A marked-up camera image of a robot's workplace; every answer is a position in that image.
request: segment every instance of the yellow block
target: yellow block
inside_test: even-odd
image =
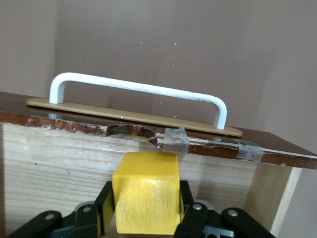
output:
[[[126,153],[112,188],[118,233],[174,234],[180,223],[177,154]]]

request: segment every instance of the tape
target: tape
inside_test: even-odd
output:
[[[239,140],[233,139],[238,145],[238,159],[246,159],[252,160],[255,162],[261,162],[263,157],[263,148],[259,146],[257,143],[246,141],[246,140]]]
[[[188,153],[189,139],[184,125],[178,129],[166,128],[163,140],[163,151]]]

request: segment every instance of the dark brown wooden surface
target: dark brown wooden surface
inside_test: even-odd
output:
[[[143,135],[152,143],[156,142],[151,139],[153,135],[151,130],[159,133],[164,133],[165,131],[164,126],[155,126],[139,122],[107,119],[29,107],[26,106],[26,100],[29,98],[32,97],[0,92],[0,122],[8,122],[23,126],[49,127],[50,129],[64,129],[70,132],[80,131],[82,133],[93,134],[104,134],[105,132],[101,127],[103,125],[110,126],[115,124],[124,124],[125,133]],[[316,154],[269,132],[243,128],[238,129],[243,131],[243,136],[239,139],[257,143],[264,148],[265,153],[262,157],[262,163],[317,169],[317,159],[307,157],[317,156]],[[237,147],[225,144],[215,145],[212,143],[215,141],[221,141],[236,144],[233,140],[236,137],[189,130],[187,131],[187,135],[191,138],[199,138],[210,141],[210,143],[204,143],[201,145],[190,145],[189,153],[237,159]],[[276,153],[268,150],[280,151],[282,153]]]

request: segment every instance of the curved metal handle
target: curved metal handle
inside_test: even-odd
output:
[[[227,119],[227,107],[225,103],[217,97],[207,94],[194,93],[172,88],[159,87],[143,83],[135,83],[112,78],[103,78],[98,76],[80,74],[80,73],[61,73],[57,75],[50,89],[50,103],[59,104],[63,102],[65,85],[68,81],[90,83],[113,88],[122,88],[127,90],[159,94],[175,98],[183,98],[194,101],[203,101],[212,103],[216,106],[216,114],[213,120],[213,125],[217,129],[224,129]]]

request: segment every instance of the screw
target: screw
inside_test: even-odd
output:
[[[48,214],[48,215],[46,215],[45,220],[53,219],[54,216],[55,216],[54,214]]]
[[[195,204],[193,205],[193,208],[194,208],[195,210],[199,211],[199,210],[202,210],[203,207],[202,207],[200,204],[195,203]]]
[[[229,210],[229,211],[228,211],[228,214],[229,214],[231,217],[236,217],[236,216],[238,216],[238,213],[237,213],[237,211],[235,211],[235,210]]]
[[[84,209],[83,209],[83,212],[89,212],[91,210],[91,207],[85,207]]]

